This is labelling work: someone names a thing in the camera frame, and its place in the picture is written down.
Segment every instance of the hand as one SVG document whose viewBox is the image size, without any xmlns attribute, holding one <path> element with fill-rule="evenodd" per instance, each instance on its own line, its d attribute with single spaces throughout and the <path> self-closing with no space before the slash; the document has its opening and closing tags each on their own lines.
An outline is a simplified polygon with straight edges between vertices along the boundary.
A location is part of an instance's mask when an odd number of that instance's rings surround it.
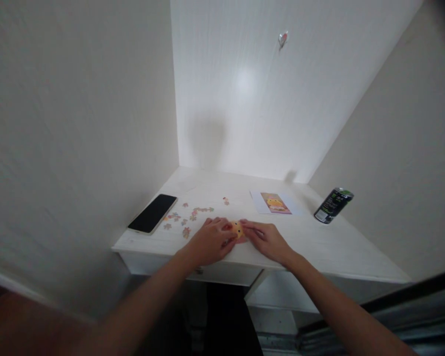
<svg viewBox="0 0 445 356">
<path fill-rule="evenodd" d="M 188 254 L 195 268 L 222 260 L 236 244 L 237 234 L 224 231 L 228 225 L 231 223 L 226 218 L 207 218 L 181 252 Z"/>
<path fill-rule="evenodd" d="M 274 224 L 241 220 L 244 234 L 264 256 L 285 266 L 296 254 Z"/>
</svg>

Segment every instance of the white wall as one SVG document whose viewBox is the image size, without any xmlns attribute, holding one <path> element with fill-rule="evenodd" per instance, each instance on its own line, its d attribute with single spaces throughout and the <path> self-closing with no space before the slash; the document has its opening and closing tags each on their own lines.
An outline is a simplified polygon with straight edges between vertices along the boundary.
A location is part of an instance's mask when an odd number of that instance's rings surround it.
<svg viewBox="0 0 445 356">
<path fill-rule="evenodd" d="M 0 1 L 0 273 L 99 315 L 178 166 L 169 1 Z"/>
<path fill-rule="evenodd" d="M 430 2 L 310 185 L 352 190 L 342 215 L 414 281 L 445 271 L 445 18 Z"/>
<path fill-rule="evenodd" d="M 420 4 L 172 0 L 180 165 L 308 182 Z"/>
</svg>

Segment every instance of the energy drink can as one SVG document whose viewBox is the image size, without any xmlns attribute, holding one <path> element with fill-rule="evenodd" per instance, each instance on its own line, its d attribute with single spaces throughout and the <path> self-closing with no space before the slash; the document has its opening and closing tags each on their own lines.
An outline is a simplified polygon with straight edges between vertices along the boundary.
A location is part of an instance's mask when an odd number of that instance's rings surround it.
<svg viewBox="0 0 445 356">
<path fill-rule="evenodd" d="M 329 224 L 353 198 L 354 194 L 349 190 L 334 188 L 313 216 L 322 223 Z"/>
</svg>

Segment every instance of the desk surface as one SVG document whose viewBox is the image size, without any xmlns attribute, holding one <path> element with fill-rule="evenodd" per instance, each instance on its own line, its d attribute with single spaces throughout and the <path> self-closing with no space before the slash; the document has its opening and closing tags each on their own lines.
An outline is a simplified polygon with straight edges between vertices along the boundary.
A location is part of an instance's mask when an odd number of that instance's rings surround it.
<svg viewBox="0 0 445 356">
<path fill-rule="evenodd" d="M 250 190 L 289 194 L 304 214 L 301 217 L 259 214 Z M 188 242 L 183 237 L 185 227 L 191 229 L 191 238 L 207 217 L 227 217 L 229 220 L 246 218 L 274 223 L 288 244 L 324 274 L 398 283 L 410 281 L 399 267 L 342 216 L 329 225 L 316 220 L 313 212 L 321 204 L 322 198 L 306 184 L 179 167 L 157 195 L 161 193 L 178 197 L 170 214 L 176 212 L 180 219 L 163 221 L 151 236 L 126 230 L 112 248 L 113 251 L 172 256 Z M 224 197 L 229 205 L 224 204 Z M 214 211 L 198 211 L 196 220 L 191 221 L 194 208 L 214 208 Z M 184 226 L 181 224 L 183 219 L 187 219 Z M 260 254 L 250 242 L 236 245 L 224 261 L 283 269 Z"/>
</svg>

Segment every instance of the wooden floor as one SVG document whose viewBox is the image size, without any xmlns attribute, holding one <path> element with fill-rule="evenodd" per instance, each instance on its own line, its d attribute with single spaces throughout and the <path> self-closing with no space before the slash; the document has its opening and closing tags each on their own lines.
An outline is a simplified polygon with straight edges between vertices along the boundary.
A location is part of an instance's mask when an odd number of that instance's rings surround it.
<svg viewBox="0 0 445 356">
<path fill-rule="evenodd" d="M 58 311 L 6 292 L 0 296 L 0 355 L 55 355 L 89 328 Z"/>
</svg>

